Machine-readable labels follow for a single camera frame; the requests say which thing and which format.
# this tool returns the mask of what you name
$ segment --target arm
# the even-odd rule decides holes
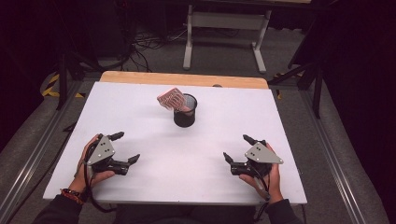
[[[96,139],[97,135],[84,147],[84,151],[82,152],[81,158],[78,162],[78,171],[68,188],[70,191],[81,196],[76,196],[73,193],[68,193],[63,190],[62,194],[57,195],[55,199],[37,215],[33,221],[34,224],[78,223],[79,213],[81,212],[82,205],[85,203],[85,199],[82,197],[85,190],[84,168],[82,162],[89,145]],[[104,171],[102,173],[95,174],[95,177],[92,180],[92,187],[113,175],[114,172],[112,171]]]
[[[267,147],[274,151],[271,146],[267,143]],[[256,181],[249,175],[240,175],[239,178],[247,182],[251,187],[253,187],[263,198],[265,198],[264,193],[259,189]],[[268,202],[268,207],[265,212],[271,220],[271,224],[300,224],[303,223],[297,216],[294,215],[291,209],[289,200],[284,200],[282,192],[280,192],[280,174],[279,174],[279,164],[274,163],[272,170],[269,175],[265,176],[264,181],[268,183],[270,179],[269,193],[271,199]]]

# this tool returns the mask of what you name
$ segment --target wrist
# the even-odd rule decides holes
[[[85,183],[81,180],[74,179],[70,184],[69,189],[75,192],[83,193],[85,191]]]
[[[277,202],[282,201],[282,200],[283,200],[283,196],[282,196],[282,194],[280,192],[272,193],[271,194],[271,199],[268,202],[268,204],[277,203]]]

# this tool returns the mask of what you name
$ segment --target red bracelet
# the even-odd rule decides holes
[[[78,193],[76,191],[73,191],[71,189],[61,189],[61,194],[68,198],[71,199],[73,201],[75,201],[78,204],[83,205],[84,204],[84,200],[82,198],[80,198],[82,196],[81,193]]]

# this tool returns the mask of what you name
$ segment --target gray carpet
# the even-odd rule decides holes
[[[251,32],[240,32],[235,37],[226,37],[212,30],[197,31],[194,36],[190,71],[182,69],[185,42],[181,39],[160,49],[146,49],[142,53],[146,56],[149,68],[153,72],[264,77],[269,80],[277,72],[288,70],[287,64],[304,35],[299,31],[268,30],[262,45],[262,57],[267,67],[265,75],[258,73],[249,46],[255,37],[256,34]],[[142,58],[138,58],[136,55],[133,57],[140,63],[144,63]],[[136,65],[131,61],[123,68],[128,71],[137,71]],[[92,73],[91,75],[93,77],[85,78],[82,82],[79,92],[90,92],[93,82],[98,80],[95,77],[97,74]],[[286,80],[285,83],[274,89],[280,89],[281,92],[282,99],[276,99],[276,104],[296,164],[301,172],[308,200],[308,204],[305,206],[307,223],[354,223],[325,157],[323,145],[310,117],[310,108],[304,105],[302,94],[292,87],[294,83],[295,77]],[[46,154],[31,177],[22,198],[37,179],[45,173],[66,137],[63,129],[78,120],[85,101],[86,98],[73,98],[55,134],[50,139]],[[25,121],[0,154],[0,166],[5,171],[0,173],[1,198],[7,196],[19,170],[30,157],[35,144],[48,126],[50,118],[57,113],[55,112],[56,105],[57,98],[46,97],[42,105]],[[322,93],[320,115],[320,122],[329,136],[334,153],[346,174],[366,223],[389,223],[381,201],[353,151],[326,88]],[[50,175],[51,172],[46,174],[44,180],[11,223],[31,223],[36,214],[48,203],[42,200],[42,195],[50,180]],[[297,216],[303,219],[302,208],[295,206],[294,210]],[[80,216],[80,223],[111,223],[114,216],[114,213],[103,214],[90,204],[86,204]],[[269,223],[265,215],[263,215],[261,223]]]

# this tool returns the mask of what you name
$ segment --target bracelet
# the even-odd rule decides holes
[[[61,189],[61,194],[64,197],[71,199],[78,204],[84,204],[85,202],[87,202],[87,199],[88,199],[86,193],[76,192],[71,189]]]

